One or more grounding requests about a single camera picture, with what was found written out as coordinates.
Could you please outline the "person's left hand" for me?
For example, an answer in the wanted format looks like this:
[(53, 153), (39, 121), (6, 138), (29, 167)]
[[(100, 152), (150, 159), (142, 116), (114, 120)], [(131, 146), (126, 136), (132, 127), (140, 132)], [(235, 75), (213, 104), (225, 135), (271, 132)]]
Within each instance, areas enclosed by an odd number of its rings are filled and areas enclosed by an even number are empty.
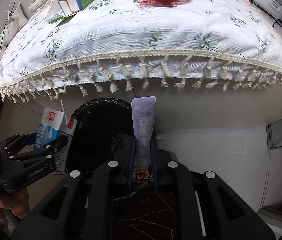
[(8, 220), (3, 209), (10, 210), (14, 216), (23, 219), (30, 212), (29, 194), (27, 188), (9, 196), (0, 197), (0, 224), (7, 224)]

